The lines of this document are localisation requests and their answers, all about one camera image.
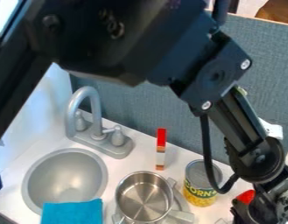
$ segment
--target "blue cloth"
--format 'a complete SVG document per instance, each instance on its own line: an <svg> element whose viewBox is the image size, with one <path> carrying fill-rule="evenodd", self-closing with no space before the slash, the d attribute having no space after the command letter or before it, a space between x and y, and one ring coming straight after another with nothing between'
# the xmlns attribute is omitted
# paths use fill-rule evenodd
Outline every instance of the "blue cloth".
<svg viewBox="0 0 288 224"><path fill-rule="evenodd" d="M77 203L45 203L41 224L102 224L102 200Z"/></svg>

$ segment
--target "red object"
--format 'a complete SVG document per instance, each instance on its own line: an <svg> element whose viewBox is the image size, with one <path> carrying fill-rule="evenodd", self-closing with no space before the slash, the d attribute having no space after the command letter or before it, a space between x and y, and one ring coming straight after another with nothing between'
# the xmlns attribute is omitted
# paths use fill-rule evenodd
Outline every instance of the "red object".
<svg viewBox="0 0 288 224"><path fill-rule="evenodd" d="M157 147L165 147L166 129L157 129Z"/></svg>
<svg viewBox="0 0 288 224"><path fill-rule="evenodd" d="M236 197L237 200L241 201L243 204L248 205L255 198L255 191L248 190Z"/></svg>

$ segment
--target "corn can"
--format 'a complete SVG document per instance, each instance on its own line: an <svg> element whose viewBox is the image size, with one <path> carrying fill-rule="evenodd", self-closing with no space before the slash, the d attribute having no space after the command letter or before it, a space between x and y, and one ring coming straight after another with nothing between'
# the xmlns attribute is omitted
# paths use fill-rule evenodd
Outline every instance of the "corn can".
<svg viewBox="0 0 288 224"><path fill-rule="evenodd" d="M222 181L222 173L215 164L214 176L219 185ZM187 165L183 194L188 202L198 207L208 207L215 203L217 192L209 184L204 160L194 160Z"/></svg>

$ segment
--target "silver faucet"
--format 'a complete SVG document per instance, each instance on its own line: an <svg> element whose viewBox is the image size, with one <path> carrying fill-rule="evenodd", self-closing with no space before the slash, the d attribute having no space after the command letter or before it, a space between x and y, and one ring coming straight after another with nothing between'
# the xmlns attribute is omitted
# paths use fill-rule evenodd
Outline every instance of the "silver faucet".
<svg viewBox="0 0 288 224"><path fill-rule="evenodd" d="M78 110L81 102L87 97L90 100L91 115ZM102 127L100 97L93 87L82 87L73 94L67 106L65 125L69 139L113 158L127 157L134 146L132 140L123 134L121 126L116 125L113 129Z"/></svg>

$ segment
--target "gray wall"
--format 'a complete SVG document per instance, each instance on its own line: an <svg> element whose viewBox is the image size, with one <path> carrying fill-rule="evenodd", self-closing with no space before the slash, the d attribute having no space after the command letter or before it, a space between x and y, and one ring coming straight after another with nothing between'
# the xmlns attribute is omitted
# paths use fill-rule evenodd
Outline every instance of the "gray wall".
<svg viewBox="0 0 288 224"><path fill-rule="evenodd" d="M260 117L284 127L283 144L288 151L288 25L229 16L223 30L254 60L240 84L248 90ZM166 127L170 143L201 153L199 119L169 88L149 83L131 88L75 77L72 83L74 89L96 87L102 98L103 116L109 120L152 136L157 127ZM216 127L212 129L212 143L214 158L227 163L222 135Z"/></svg>

